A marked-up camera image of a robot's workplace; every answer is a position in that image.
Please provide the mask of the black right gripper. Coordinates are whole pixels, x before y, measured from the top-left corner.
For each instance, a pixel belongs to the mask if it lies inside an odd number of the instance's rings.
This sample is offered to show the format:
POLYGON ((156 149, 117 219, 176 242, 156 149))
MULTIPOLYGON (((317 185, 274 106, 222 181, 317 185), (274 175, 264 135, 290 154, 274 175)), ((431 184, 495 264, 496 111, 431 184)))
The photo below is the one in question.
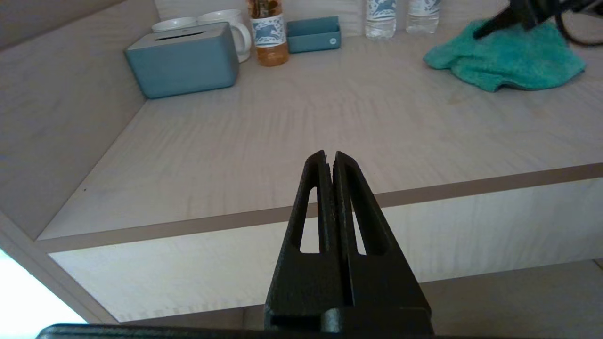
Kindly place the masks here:
POLYGON ((508 28, 534 29, 551 18, 559 26, 565 4, 564 0, 513 0, 502 12, 485 21, 473 38, 480 40, 508 28))

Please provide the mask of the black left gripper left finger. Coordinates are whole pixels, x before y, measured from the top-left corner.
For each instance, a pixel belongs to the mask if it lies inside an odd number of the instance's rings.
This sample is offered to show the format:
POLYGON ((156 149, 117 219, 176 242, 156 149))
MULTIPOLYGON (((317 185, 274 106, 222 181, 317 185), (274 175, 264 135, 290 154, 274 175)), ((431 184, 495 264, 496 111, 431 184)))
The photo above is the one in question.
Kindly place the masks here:
POLYGON ((341 233, 323 151, 306 159, 263 310, 265 330, 320 330, 323 313, 345 302, 341 233), (318 199, 318 253, 303 253, 312 189, 318 199))

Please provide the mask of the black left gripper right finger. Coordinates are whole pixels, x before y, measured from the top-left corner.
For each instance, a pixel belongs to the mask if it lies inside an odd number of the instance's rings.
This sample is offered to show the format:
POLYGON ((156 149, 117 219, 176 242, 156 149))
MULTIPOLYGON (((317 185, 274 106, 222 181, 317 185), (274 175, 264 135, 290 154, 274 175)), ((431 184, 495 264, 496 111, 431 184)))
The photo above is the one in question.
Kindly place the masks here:
POLYGON ((360 167, 337 152, 334 201, 344 305, 333 330, 431 330, 431 307, 360 167))

